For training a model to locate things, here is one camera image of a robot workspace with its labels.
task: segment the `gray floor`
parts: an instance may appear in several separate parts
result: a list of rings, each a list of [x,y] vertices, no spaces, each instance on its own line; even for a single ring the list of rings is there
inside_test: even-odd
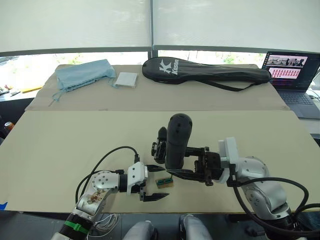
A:
[[[263,236],[249,237],[245,227],[262,228],[251,221],[230,223],[225,215],[194,214],[209,230],[214,240],[265,240]],[[159,240],[177,239],[180,214],[120,214],[115,229],[105,237],[89,237],[89,240],[121,240],[137,222],[150,220],[158,229]],[[0,211],[0,240],[50,240],[58,232],[64,221]]]

